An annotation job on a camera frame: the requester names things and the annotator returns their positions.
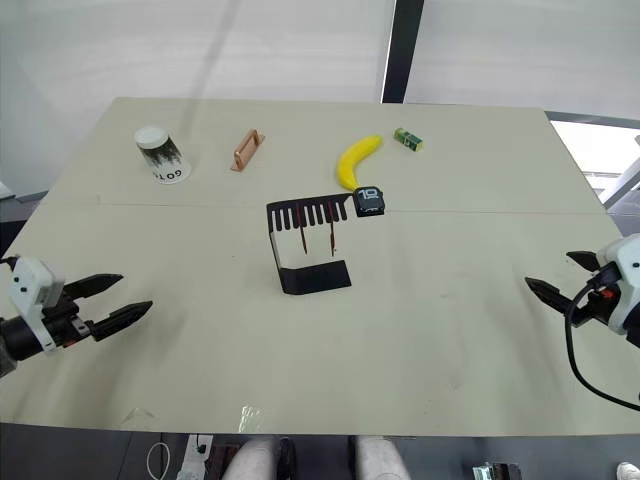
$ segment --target white wall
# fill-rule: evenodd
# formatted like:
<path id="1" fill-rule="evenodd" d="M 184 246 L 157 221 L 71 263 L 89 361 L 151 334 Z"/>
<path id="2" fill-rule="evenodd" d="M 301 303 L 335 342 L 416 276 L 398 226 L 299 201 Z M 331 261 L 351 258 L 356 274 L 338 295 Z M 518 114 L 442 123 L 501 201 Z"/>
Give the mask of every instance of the white wall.
<path id="1" fill-rule="evenodd" d="M 426 0 L 405 102 L 640 119 L 637 0 Z"/>
<path id="2" fill-rule="evenodd" d="M 47 190 L 117 96 L 379 101 L 393 0 L 0 0 L 0 177 Z"/>

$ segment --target white cup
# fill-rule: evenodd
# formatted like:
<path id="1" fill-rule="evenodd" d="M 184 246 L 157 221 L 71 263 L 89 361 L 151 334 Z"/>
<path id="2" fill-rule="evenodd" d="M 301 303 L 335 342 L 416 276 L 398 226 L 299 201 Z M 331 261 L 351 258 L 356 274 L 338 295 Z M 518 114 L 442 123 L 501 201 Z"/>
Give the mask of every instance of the white cup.
<path id="1" fill-rule="evenodd" d="M 136 132 L 135 140 L 153 176 L 160 183 L 178 183 L 191 173 L 191 165 L 182 157 L 165 129 L 143 127 Z"/>

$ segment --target yellow banana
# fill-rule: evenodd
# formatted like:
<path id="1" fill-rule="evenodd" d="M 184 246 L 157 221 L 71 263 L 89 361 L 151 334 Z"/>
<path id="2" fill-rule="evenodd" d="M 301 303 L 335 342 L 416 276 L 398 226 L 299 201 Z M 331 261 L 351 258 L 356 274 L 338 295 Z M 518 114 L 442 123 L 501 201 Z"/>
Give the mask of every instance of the yellow banana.
<path id="1" fill-rule="evenodd" d="M 358 181 L 353 169 L 367 156 L 375 152 L 380 145 L 382 145 L 382 137 L 380 135 L 371 135 L 358 140 L 347 148 L 340 157 L 336 168 L 336 175 L 340 185 L 352 191 L 358 188 Z"/>

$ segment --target robotic arm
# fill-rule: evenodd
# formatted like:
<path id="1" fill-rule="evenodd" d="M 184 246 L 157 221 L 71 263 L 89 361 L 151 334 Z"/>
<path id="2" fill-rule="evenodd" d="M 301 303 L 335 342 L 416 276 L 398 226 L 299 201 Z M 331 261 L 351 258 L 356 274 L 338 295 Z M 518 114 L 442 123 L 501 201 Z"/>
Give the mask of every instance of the robotic arm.
<path id="1" fill-rule="evenodd" d="M 613 332 L 626 335 L 627 341 L 640 348 L 640 234 L 617 240 L 598 253 L 568 252 L 567 256 L 594 274 L 573 300 L 543 280 L 527 277 L 525 281 L 540 300 L 564 315 L 569 363 L 578 381 L 599 397 L 640 411 L 640 405 L 606 394 L 582 376 L 576 364 L 572 337 L 573 327 L 595 319 Z M 580 307 L 585 296 L 587 303 Z"/>
<path id="2" fill-rule="evenodd" d="M 83 321 L 75 300 L 105 291 L 122 275 L 98 274 L 65 285 L 63 277 L 38 259 L 8 257 L 0 263 L 11 268 L 9 298 L 19 313 L 9 320 L 0 318 L 0 378 L 39 352 L 67 348 L 88 336 L 107 338 L 135 323 L 152 305 L 133 303 L 100 322 Z"/>

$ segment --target table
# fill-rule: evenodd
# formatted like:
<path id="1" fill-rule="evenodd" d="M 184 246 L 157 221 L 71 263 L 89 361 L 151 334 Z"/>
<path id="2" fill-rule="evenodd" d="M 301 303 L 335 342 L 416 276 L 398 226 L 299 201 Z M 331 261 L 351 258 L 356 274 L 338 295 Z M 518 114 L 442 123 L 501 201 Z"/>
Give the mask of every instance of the table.
<path id="1" fill-rule="evenodd" d="M 155 183 L 132 140 L 148 123 L 192 161 L 187 181 Z M 398 126 L 424 150 L 394 142 Z M 249 128 L 267 138 L 238 174 L 232 152 Z M 385 145 L 358 178 L 384 191 L 387 213 L 336 224 L 353 285 L 283 294 L 265 204 L 339 192 L 337 157 L 372 133 Z M 326 254 L 327 230 L 309 235 Z M 561 318 L 523 281 L 577 291 L 586 272 L 564 253 L 617 236 L 540 110 L 117 99 L 9 252 L 69 280 L 124 274 L 83 303 L 85 319 L 154 306 L 108 340 L 21 364 L 0 384 L 0 419 L 183 432 L 637 432 L 637 414 L 572 377 Z M 291 261 L 303 257 L 292 249 Z M 575 342 L 594 384 L 636 398 L 637 349 L 595 323 Z"/>

